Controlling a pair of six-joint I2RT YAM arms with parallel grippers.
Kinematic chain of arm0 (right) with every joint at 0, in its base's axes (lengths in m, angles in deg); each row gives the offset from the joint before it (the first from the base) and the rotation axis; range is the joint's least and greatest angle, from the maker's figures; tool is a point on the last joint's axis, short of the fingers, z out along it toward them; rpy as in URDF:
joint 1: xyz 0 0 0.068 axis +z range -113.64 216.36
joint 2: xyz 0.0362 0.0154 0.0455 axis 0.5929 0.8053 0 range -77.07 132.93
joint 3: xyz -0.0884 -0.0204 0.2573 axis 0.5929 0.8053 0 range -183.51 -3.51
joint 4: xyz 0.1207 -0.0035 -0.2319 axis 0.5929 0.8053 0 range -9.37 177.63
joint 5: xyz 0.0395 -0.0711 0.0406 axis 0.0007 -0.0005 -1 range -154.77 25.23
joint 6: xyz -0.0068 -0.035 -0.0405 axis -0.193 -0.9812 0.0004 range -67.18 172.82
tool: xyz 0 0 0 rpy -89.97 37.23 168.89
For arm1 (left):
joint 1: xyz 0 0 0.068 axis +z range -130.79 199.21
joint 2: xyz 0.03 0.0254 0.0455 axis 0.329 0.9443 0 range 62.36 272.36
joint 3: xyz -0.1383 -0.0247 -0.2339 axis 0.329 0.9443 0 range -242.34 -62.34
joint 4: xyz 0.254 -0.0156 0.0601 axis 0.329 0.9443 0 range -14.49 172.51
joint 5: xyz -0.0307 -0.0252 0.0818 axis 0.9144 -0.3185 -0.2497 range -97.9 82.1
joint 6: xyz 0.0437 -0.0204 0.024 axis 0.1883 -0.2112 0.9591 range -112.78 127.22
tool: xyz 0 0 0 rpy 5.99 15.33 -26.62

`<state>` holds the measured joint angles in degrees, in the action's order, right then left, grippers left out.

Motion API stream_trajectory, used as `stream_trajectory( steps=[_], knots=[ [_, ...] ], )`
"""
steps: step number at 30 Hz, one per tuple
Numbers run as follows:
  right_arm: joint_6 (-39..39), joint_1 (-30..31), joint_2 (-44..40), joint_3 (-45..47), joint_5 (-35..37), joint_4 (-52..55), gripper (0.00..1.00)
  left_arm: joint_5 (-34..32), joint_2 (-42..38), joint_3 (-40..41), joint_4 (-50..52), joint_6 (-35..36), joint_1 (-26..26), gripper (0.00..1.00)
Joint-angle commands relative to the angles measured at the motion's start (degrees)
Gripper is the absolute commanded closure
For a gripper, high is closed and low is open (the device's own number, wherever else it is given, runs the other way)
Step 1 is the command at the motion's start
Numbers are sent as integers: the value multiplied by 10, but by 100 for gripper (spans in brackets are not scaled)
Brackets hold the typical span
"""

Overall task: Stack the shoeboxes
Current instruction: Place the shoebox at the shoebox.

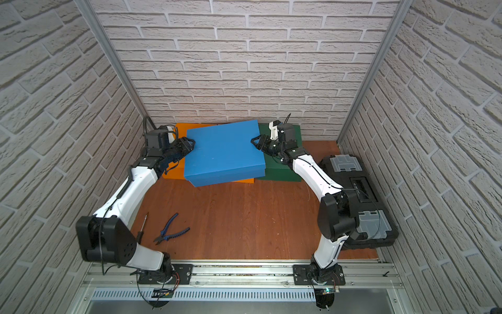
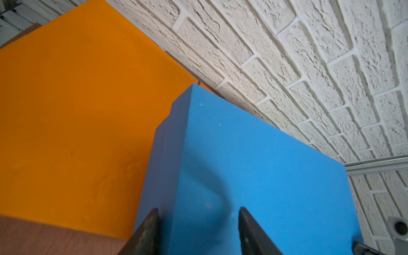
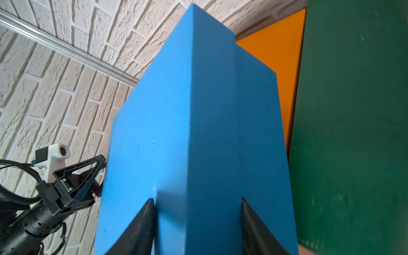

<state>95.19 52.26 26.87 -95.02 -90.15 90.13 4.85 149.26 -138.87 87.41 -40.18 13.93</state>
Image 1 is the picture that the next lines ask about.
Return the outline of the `green shoebox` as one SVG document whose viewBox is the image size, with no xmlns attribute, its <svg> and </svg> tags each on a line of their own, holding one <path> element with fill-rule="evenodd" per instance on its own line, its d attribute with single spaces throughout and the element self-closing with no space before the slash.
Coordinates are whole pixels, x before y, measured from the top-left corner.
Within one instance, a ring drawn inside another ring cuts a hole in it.
<svg viewBox="0 0 502 314">
<path fill-rule="evenodd" d="M 270 135 L 271 131 L 268 124 L 258 124 L 260 135 Z M 293 125 L 295 138 L 299 146 L 302 146 L 301 129 L 298 125 Z M 302 178 L 291 170 L 287 165 L 280 164 L 277 159 L 264 153 L 265 158 L 265 176 L 257 178 L 261 181 L 286 181 L 301 182 Z"/>
</svg>

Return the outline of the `blue shoebox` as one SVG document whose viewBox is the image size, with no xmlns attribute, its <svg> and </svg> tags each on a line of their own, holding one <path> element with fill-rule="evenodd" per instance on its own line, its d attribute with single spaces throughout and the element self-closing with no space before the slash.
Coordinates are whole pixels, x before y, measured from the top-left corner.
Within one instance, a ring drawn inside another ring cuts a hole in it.
<svg viewBox="0 0 502 314">
<path fill-rule="evenodd" d="M 203 187 L 263 177 L 264 153 L 251 142 L 258 136 L 257 120 L 188 130 L 187 138 L 196 144 L 184 158 L 184 178 Z"/>
</svg>

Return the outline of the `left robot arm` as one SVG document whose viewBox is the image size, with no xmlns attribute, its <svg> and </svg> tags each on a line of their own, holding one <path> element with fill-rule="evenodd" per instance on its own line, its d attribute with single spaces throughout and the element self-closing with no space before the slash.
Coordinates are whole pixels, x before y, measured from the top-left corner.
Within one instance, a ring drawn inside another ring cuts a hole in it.
<svg viewBox="0 0 502 314">
<path fill-rule="evenodd" d="M 167 166 L 186 157 L 195 145 L 193 139 L 181 137 L 173 143 L 145 148 L 142 156 L 129 167 L 128 178 L 111 198 L 93 215 L 77 221 L 76 233 L 84 261 L 117 264 L 167 278 L 172 276 L 170 256 L 138 243 L 128 222 L 146 192 L 167 171 Z"/>
</svg>

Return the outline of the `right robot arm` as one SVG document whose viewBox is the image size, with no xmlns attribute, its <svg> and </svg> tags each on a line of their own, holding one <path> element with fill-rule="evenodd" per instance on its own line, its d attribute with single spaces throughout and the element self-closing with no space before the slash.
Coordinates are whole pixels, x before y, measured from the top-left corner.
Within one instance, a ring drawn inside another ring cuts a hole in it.
<svg viewBox="0 0 502 314">
<path fill-rule="evenodd" d="M 317 223 L 320 243 L 311 259 L 311 278 L 327 281 L 335 271 L 339 254 L 349 234 L 359 226 L 358 213 L 350 209 L 350 196 L 321 169 L 314 158 L 296 140 L 279 141 L 261 135 L 251 139 L 261 152 L 280 160 L 298 174 L 320 202 Z"/>
</svg>

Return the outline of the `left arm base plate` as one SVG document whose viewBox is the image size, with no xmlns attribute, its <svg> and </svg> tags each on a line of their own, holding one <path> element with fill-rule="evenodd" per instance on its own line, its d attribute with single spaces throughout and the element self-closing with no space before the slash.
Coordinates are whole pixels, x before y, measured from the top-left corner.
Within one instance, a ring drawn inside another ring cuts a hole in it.
<svg viewBox="0 0 502 314">
<path fill-rule="evenodd" d="M 146 271 L 139 274 L 140 285 L 189 285 L 193 272 L 193 264 L 171 264 L 166 270 Z"/>
</svg>

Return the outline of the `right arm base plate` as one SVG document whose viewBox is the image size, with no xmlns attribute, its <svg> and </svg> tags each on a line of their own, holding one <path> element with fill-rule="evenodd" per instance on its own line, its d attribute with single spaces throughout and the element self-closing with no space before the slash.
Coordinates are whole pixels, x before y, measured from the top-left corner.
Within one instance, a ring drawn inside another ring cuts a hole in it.
<svg viewBox="0 0 502 314">
<path fill-rule="evenodd" d="M 346 285 L 345 275 L 340 264 L 325 269 L 320 269 L 313 263 L 309 265 L 295 264 L 292 268 L 295 285 L 336 287 Z"/>
</svg>

